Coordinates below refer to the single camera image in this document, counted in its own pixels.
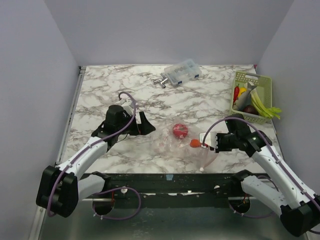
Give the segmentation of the orange fake carrot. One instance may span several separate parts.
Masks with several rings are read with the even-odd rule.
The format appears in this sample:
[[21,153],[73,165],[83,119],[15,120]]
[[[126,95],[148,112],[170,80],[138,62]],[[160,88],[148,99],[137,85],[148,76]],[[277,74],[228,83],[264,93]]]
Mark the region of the orange fake carrot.
[[199,148],[201,147],[202,143],[198,139],[192,139],[189,145],[191,148]]

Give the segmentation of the red fake tomato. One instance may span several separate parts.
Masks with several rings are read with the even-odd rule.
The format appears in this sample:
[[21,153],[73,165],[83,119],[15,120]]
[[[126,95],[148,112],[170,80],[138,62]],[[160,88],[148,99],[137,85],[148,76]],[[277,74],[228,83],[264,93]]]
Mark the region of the red fake tomato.
[[177,139],[184,139],[188,135],[189,129],[185,124],[177,123],[172,127],[172,133]]

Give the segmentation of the clear zip top bag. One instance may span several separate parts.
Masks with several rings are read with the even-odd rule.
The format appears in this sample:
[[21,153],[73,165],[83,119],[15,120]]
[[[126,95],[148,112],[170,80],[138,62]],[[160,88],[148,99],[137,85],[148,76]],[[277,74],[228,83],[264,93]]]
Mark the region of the clear zip top bag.
[[[173,135],[175,124],[184,124],[188,127],[188,135],[185,138],[178,139]],[[173,122],[165,122],[156,128],[156,131],[151,134],[150,146],[154,152],[165,157],[191,161],[203,172],[218,157],[217,153],[203,146],[190,147],[191,140],[199,140],[199,134],[203,132],[201,128],[176,118]]]

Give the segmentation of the dark purple fake eggplant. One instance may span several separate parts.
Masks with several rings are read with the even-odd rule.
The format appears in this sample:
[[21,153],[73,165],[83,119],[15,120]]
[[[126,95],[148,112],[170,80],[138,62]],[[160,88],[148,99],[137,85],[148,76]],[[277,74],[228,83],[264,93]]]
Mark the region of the dark purple fake eggplant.
[[243,112],[244,113],[247,113],[247,114],[252,114],[252,115],[259,115],[257,109],[252,106],[252,105],[247,105],[244,109],[243,109]]

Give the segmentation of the grey fake fish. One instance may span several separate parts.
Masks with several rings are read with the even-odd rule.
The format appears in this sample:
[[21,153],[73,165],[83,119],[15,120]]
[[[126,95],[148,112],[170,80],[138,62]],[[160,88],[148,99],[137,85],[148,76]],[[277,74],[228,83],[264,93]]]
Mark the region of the grey fake fish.
[[254,90],[256,87],[256,85],[252,84],[251,82],[248,82],[246,91],[236,98],[236,101],[234,102],[232,109],[235,111],[242,111],[245,108],[246,103],[251,95],[251,91]]

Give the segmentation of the red fake chili pepper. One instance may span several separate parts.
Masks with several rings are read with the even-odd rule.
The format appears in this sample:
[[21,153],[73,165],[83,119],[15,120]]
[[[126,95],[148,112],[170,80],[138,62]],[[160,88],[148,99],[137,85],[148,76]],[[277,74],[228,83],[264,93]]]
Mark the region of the red fake chili pepper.
[[240,91],[240,88],[239,88],[239,85],[237,85],[237,86],[234,88],[234,92],[233,92],[233,104],[235,103],[235,101],[236,101],[237,98],[238,98],[239,91]]

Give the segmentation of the yellow fake food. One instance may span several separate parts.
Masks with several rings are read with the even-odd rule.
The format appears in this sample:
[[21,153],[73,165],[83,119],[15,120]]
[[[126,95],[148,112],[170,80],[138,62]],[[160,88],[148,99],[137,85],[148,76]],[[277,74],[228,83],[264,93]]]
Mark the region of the yellow fake food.
[[243,93],[245,93],[247,91],[247,89],[245,87],[241,87],[239,88],[239,92],[238,92],[238,95],[237,97],[239,98]]

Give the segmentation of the green fake lettuce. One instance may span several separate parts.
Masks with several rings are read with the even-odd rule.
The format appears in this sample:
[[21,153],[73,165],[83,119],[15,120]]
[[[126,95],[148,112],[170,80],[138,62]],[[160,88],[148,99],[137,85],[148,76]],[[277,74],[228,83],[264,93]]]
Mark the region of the green fake lettuce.
[[251,95],[251,103],[252,105],[255,107],[255,109],[257,110],[257,112],[259,113],[260,116],[267,118],[267,119],[272,119],[274,117],[278,118],[279,120],[281,119],[280,117],[280,113],[282,112],[282,110],[278,107],[266,107],[259,95],[258,92],[256,90],[252,90],[250,92]]

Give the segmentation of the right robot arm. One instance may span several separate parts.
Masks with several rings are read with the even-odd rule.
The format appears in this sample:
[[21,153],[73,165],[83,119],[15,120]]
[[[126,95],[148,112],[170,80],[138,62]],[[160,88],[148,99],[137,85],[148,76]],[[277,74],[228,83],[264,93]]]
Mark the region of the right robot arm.
[[274,189],[246,170],[230,183],[230,191],[255,197],[270,208],[285,229],[299,237],[320,224],[320,196],[309,188],[280,157],[270,139],[241,114],[223,118],[228,132],[214,133],[207,144],[216,153],[238,149],[258,163],[275,183]]

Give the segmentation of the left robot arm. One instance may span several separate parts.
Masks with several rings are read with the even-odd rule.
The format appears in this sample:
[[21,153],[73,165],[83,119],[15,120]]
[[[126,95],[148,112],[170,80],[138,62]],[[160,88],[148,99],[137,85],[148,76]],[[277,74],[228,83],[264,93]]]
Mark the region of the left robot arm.
[[117,142],[120,135],[146,136],[156,130],[139,112],[137,123],[131,106],[111,105],[105,120],[91,134],[88,142],[70,159],[58,166],[48,166],[42,172],[36,205],[47,209],[50,215],[68,217],[79,201],[97,194],[104,198],[110,194],[110,176],[94,171],[83,177],[89,167]]

